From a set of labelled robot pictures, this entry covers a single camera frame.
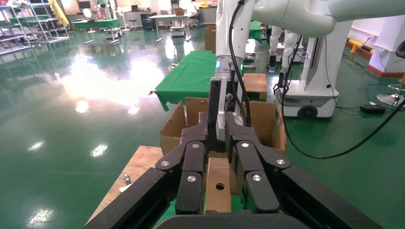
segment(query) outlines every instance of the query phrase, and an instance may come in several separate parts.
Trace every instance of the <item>white robot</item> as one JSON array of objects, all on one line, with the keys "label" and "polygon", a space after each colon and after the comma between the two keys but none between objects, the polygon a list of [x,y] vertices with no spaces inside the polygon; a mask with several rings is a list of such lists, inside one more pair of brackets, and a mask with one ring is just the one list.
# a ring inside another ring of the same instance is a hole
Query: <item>white robot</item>
[{"label": "white robot", "polygon": [[[271,36],[270,36],[270,57],[269,63],[267,65],[268,72],[275,72],[277,62],[282,62],[283,60],[287,60],[286,58],[283,59],[284,56],[289,57],[288,59],[292,59],[292,53],[294,51],[295,44],[298,40],[298,34],[285,30],[284,36],[284,43],[279,43],[278,39],[281,36],[281,28],[277,26],[272,26],[271,29]],[[302,40],[298,46],[299,51],[304,51],[304,47],[302,46]],[[293,59],[293,62],[301,62],[302,53],[296,55]]]},{"label": "white robot", "polygon": [[[273,26],[272,31],[271,31],[271,37],[270,37],[269,67],[274,67],[276,65],[276,62],[277,62],[276,51],[277,51],[277,47],[279,46],[278,39],[280,38],[280,35],[281,35],[281,28],[277,27],[277,26]],[[282,56],[282,60],[281,60],[281,70],[280,70],[280,76],[279,76],[280,79],[283,79],[284,75],[288,71],[288,66],[289,66],[290,61],[293,58],[294,47],[295,47],[295,44],[297,43],[297,40],[298,40],[298,34],[285,30],[284,45],[283,45],[284,51],[283,51],[283,56]]]},{"label": "white robot", "polygon": [[[216,19],[217,63],[215,77],[211,79],[211,84],[219,86],[220,91],[217,94],[210,91],[212,104],[209,104],[209,107],[212,116],[217,114],[217,117],[207,121],[209,125],[216,122],[218,140],[224,139],[225,96],[229,93],[227,85],[233,78],[234,82],[231,85],[237,84],[235,94],[242,100],[241,86],[237,83],[237,78],[232,76],[235,68],[228,41],[229,26],[236,7],[240,10],[234,19],[232,44],[238,68],[242,67],[245,56],[250,20],[311,37],[301,80],[292,81],[285,96],[284,113],[286,116],[295,117],[302,114],[332,117],[335,108],[334,97],[339,96],[332,88],[336,83],[344,48],[344,42],[341,41],[347,38],[352,23],[350,20],[405,14],[404,0],[220,0]],[[331,33],[332,35],[327,37],[327,44],[328,49],[333,48],[334,52],[328,53],[328,64],[332,65],[328,65],[329,80],[327,80],[325,36]],[[277,91],[278,109],[282,92],[282,88]],[[237,123],[242,123],[239,107],[236,105],[232,111]]]}]

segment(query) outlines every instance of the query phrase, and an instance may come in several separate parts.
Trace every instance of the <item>wooden crate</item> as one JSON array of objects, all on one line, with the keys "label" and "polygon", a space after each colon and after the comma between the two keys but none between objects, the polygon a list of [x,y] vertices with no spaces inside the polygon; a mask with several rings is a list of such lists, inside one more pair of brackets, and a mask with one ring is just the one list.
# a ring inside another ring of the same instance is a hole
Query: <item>wooden crate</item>
[{"label": "wooden crate", "polygon": [[267,99],[266,74],[245,73],[244,82],[249,99],[264,101]]}]

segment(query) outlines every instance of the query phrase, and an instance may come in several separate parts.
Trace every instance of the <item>cardboard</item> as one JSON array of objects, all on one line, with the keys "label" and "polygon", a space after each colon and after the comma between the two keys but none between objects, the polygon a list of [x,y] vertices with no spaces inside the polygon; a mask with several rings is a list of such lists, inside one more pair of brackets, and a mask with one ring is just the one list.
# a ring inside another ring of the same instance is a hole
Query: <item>cardboard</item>
[{"label": "cardboard", "polygon": [[183,16],[186,10],[183,8],[174,8],[174,13],[176,16]]},{"label": "cardboard", "polygon": [[[186,112],[182,102],[179,102],[166,124],[160,131],[160,146],[163,155],[176,148],[180,144],[182,129],[198,124],[199,112],[208,110],[208,102],[205,98],[186,98]],[[266,102],[250,102],[252,127],[256,131],[260,142],[273,147],[281,155],[286,155],[286,135],[281,116],[276,122],[276,104]],[[227,158],[227,154],[210,152],[209,158]],[[237,194],[236,178],[234,171],[228,166],[230,191]]]},{"label": "cardboard", "polygon": [[207,26],[204,31],[205,50],[212,51],[213,53],[215,53],[215,30],[215,26]]}]

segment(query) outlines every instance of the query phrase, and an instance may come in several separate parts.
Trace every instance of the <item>white table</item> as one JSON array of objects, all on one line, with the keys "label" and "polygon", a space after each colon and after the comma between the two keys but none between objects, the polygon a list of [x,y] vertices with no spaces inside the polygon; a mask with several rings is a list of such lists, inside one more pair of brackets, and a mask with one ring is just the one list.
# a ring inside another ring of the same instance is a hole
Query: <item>white table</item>
[{"label": "white table", "polygon": [[166,14],[166,15],[155,15],[155,16],[149,17],[150,19],[155,19],[156,32],[158,33],[158,39],[156,40],[156,42],[160,42],[162,40],[162,38],[159,35],[159,25],[158,25],[159,21],[187,21],[187,24],[186,24],[186,28],[187,28],[186,41],[189,41],[191,39],[190,31],[189,31],[189,27],[188,27],[188,18],[189,18],[189,16],[191,16],[191,15],[184,14],[183,16],[176,16],[174,14]]}]

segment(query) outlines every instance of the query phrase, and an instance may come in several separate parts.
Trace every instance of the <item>yellow object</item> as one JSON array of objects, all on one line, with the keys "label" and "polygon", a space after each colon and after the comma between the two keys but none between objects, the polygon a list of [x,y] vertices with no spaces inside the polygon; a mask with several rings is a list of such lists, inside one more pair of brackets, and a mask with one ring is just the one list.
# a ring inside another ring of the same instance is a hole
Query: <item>yellow object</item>
[{"label": "yellow object", "polygon": [[69,24],[69,21],[67,20],[65,14],[63,14],[63,11],[60,8],[58,2],[56,2],[56,0],[48,0],[48,2],[51,4],[52,11],[58,19],[58,22],[60,24],[63,24],[64,26],[67,26]]},{"label": "yellow object", "polygon": [[349,43],[353,45],[352,50],[350,51],[351,53],[357,52],[362,47],[362,44],[353,39],[349,39]]},{"label": "yellow object", "polygon": [[402,76],[402,79],[398,80],[400,83],[403,83],[405,81],[405,74]]},{"label": "yellow object", "polygon": [[205,1],[200,1],[200,2],[199,2],[199,5],[200,5],[200,7],[202,7],[202,8],[208,7],[208,4],[207,4]]}]

